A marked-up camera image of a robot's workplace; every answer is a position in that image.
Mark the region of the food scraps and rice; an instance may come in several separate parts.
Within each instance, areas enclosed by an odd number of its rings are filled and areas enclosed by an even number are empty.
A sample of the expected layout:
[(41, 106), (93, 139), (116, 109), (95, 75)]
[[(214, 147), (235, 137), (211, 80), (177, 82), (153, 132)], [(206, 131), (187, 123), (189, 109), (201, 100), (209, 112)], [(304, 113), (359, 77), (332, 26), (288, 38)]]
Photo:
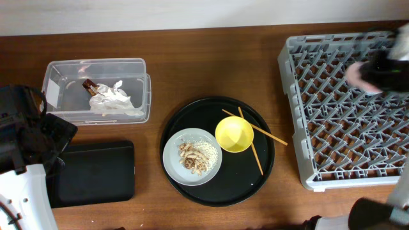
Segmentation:
[(179, 163), (192, 174), (208, 174), (219, 160), (216, 147), (207, 141), (183, 142), (178, 146)]

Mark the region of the pink cup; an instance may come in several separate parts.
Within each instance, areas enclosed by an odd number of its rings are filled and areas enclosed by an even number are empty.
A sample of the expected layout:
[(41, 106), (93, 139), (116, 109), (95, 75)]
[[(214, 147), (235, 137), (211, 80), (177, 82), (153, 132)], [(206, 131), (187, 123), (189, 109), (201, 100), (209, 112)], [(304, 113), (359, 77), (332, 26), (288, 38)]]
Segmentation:
[(347, 83), (353, 87), (365, 91), (369, 95), (377, 95), (382, 93), (382, 90), (378, 89), (376, 86), (362, 80), (361, 73), (359, 71), (362, 65), (363, 62), (355, 62), (347, 68), (345, 73)]

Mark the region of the wooden chopstick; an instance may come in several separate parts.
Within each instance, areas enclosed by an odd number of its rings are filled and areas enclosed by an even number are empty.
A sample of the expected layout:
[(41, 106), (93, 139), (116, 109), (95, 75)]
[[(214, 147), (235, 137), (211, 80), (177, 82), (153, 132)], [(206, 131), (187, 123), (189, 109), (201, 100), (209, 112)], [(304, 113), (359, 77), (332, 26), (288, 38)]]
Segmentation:
[[(241, 109), (240, 106), (238, 107), (238, 112), (239, 112), (241, 118), (245, 119), (244, 116), (243, 116), (243, 112), (242, 112), (242, 109)], [(255, 149), (255, 146), (254, 146), (254, 143), (253, 143), (253, 142), (251, 143), (251, 149), (252, 149), (252, 152), (253, 152), (253, 154), (254, 154), (254, 158), (256, 159), (256, 162), (257, 162), (259, 171), (260, 171), (261, 175), (264, 176), (264, 172), (263, 172), (263, 169), (262, 169), (262, 167), (261, 167), (261, 164), (260, 164), (260, 161), (259, 161), (259, 158), (258, 158), (258, 154), (257, 154), (257, 151), (256, 151), (256, 149)]]
[[(228, 112), (228, 111), (225, 110), (225, 109), (222, 109), (222, 111), (225, 112), (226, 114), (230, 115), (230, 116), (237, 116), (237, 115), (234, 115), (234, 114), (231, 113), (231, 112)], [(285, 141), (281, 140), (280, 138), (278, 138), (278, 137), (272, 135), (271, 133), (269, 133), (269, 132), (267, 132), (267, 131), (261, 129), (260, 127), (258, 127), (258, 126), (256, 126), (256, 125), (253, 125), (252, 123), (250, 123), (250, 126), (251, 126), (253, 129), (255, 129), (255, 130), (261, 132), (262, 134), (265, 134), (266, 136), (272, 138), (273, 140), (278, 141), (279, 143), (281, 143), (281, 144), (283, 144), (283, 145), (285, 145), (285, 146), (288, 145), (287, 142), (285, 142)]]

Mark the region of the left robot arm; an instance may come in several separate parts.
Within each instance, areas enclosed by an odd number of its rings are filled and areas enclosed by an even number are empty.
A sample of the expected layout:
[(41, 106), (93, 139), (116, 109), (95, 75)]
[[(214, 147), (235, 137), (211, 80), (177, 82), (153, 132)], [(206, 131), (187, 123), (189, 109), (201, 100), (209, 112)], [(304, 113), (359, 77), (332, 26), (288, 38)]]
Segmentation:
[(39, 109), (29, 86), (1, 88), (1, 229), (56, 229), (46, 177), (77, 127)]

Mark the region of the white napkin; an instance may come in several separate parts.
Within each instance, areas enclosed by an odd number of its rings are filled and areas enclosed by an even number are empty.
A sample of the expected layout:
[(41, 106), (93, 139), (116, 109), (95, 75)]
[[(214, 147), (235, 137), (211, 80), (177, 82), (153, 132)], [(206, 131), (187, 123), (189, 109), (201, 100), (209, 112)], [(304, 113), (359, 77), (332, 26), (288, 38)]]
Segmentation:
[(119, 80), (113, 87), (105, 84), (98, 85), (98, 94), (89, 99), (90, 111), (103, 114), (126, 114), (128, 116), (142, 116), (144, 112), (136, 109), (131, 97), (122, 89), (123, 81)]

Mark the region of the yellow bowl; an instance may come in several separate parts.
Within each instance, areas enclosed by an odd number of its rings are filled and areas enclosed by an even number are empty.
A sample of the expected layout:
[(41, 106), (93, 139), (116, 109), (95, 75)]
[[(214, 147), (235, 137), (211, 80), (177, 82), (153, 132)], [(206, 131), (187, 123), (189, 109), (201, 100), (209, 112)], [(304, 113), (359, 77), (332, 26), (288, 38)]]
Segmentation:
[(251, 124), (238, 116), (222, 119), (215, 128), (219, 146), (230, 153), (239, 153), (249, 148), (254, 140)]

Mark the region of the grey plate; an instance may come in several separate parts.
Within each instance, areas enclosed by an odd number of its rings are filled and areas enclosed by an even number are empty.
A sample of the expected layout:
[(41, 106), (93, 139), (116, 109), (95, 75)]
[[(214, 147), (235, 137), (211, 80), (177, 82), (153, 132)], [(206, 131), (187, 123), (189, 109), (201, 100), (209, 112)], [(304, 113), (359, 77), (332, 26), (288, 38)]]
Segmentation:
[[(217, 165), (208, 173), (198, 176), (184, 168), (179, 163), (178, 146), (183, 142), (207, 141), (212, 143), (219, 154)], [(176, 132), (166, 142), (162, 155), (163, 165), (166, 173), (177, 183), (186, 186), (198, 186), (209, 182), (219, 171), (222, 163), (222, 150), (214, 136), (199, 128), (186, 128)]]

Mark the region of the gold snack wrapper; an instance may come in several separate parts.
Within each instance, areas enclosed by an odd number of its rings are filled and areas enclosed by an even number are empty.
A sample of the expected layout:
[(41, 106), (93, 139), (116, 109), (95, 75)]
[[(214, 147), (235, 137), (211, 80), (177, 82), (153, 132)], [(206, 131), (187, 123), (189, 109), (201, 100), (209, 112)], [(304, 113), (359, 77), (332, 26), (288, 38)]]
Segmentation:
[(86, 79), (82, 83), (82, 86), (91, 96), (95, 96), (98, 94), (98, 85), (95, 84), (93, 81)]

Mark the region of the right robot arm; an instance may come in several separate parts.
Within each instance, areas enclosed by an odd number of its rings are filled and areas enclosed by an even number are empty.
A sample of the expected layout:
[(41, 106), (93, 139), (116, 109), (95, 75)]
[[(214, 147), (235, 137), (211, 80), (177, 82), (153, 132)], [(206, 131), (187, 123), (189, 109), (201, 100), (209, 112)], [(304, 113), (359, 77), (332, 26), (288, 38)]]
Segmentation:
[[(368, 62), (356, 62), (346, 70), (351, 86), (366, 93), (408, 92), (408, 25), (400, 27), (390, 51), (379, 51)], [(405, 164), (386, 203), (358, 199), (349, 215), (306, 220), (298, 229), (408, 229), (408, 163)]]

